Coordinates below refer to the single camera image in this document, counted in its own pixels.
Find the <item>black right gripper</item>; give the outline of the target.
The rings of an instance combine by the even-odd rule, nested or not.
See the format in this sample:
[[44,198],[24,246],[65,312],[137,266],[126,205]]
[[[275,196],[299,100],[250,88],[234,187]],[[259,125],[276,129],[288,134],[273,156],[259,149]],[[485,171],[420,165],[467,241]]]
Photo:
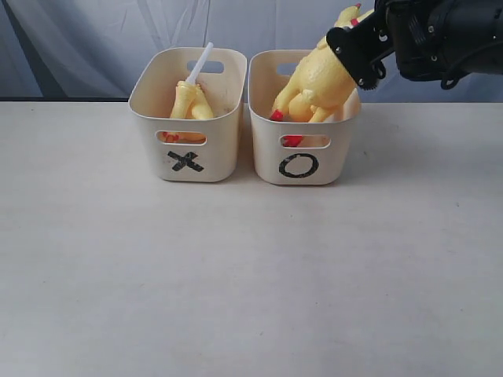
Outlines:
[[385,9],[403,78],[502,74],[501,1],[387,1]]

